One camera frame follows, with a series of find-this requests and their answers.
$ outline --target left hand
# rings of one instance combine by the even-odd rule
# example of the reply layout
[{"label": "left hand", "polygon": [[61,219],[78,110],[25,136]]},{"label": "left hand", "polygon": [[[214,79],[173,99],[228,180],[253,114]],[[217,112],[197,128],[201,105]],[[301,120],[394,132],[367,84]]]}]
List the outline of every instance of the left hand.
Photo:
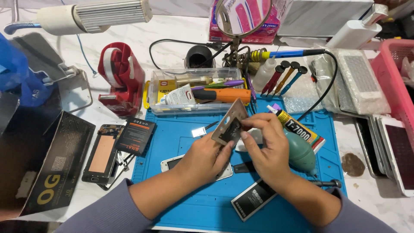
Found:
[{"label": "left hand", "polygon": [[214,181],[229,161],[234,146],[234,141],[230,141],[219,151],[221,144],[212,140],[211,135],[212,132],[196,140],[172,169],[194,189]]}]

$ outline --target blue silicone repair mat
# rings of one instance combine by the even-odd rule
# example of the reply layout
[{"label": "blue silicone repair mat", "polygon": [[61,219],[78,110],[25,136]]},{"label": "blue silicone repair mat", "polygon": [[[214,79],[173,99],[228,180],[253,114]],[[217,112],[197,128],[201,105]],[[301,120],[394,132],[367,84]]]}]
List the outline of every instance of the blue silicone repair mat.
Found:
[{"label": "blue silicone repair mat", "polygon": [[[267,112],[266,106],[274,103],[282,106],[278,98],[260,98],[258,112]],[[224,114],[155,116],[148,110],[145,120],[153,121],[157,127],[145,157],[137,157],[132,181],[145,180],[161,172],[161,161],[183,155],[196,138],[191,130],[221,121]],[[322,181],[338,179],[346,194],[344,176],[339,159],[335,129],[331,114],[325,110],[312,112],[301,121],[310,130],[326,139],[325,145],[317,153],[316,166],[318,178]],[[233,151],[232,165],[250,161],[247,152]],[[304,173],[294,171],[306,179],[315,179]],[[200,229],[226,232],[312,232],[301,214],[286,200],[276,196],[246,222],[242,222],[230,201],[259,179],[257,173],[238,173],[205,185],[191,193],[155,221],[156,226]]]}]

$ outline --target qr code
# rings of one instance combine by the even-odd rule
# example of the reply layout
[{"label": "qr code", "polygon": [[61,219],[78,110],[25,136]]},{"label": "qr code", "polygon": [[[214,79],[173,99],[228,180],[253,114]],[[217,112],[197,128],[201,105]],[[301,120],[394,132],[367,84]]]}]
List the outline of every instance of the qr code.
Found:
[{"label": "qr code", "polygon": [[66,158],[57,156],[53,162],[52,171],[62,171]]}]

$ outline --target t-7000 glue tube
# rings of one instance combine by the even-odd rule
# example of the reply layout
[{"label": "t-7000 glue tube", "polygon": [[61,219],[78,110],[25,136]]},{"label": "t-7000 glue tube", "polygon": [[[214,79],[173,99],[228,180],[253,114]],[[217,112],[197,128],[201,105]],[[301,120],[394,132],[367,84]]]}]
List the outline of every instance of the t-7000 glue tube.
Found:
[{"label": "t-7000 glue tube", "polygon": [[310,129],[306,128],[304,125],[299,123],[296,119],[292,116],[287,114],[287,112],[283,110],[275,110],[270,105],[267,106],[272,113],[276,114],[277,118],[279,119],[280,123],[282,123],[283,127],[292,133],[296,133],[300,135],[303,139],[305,139],[311,146],[315,154],[318,152],[319,149],[325,144],[325,139]]}]

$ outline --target white plastic bottle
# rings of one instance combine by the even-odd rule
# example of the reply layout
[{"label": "white plastic bottle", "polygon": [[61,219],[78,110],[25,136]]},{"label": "white plastic bottle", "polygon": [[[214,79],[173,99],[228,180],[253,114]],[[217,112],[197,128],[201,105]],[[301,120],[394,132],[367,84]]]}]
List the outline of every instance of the white plastic bottle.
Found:
[{"label": "white plastic bottle", "polygon": [[274,58],[269,58],[261,65],[256,73],[255,78],[252,81],[252,85],[257,93],[261,93],[266,83],[275,73],[276,60]]},{"label": "white plastic bottle", "polygon": [[376,22],[388,16],[388,7],[372,4],[362,20],[349,20],[326,44],[331,49],[359,49],[378,34],[382,27]]}]

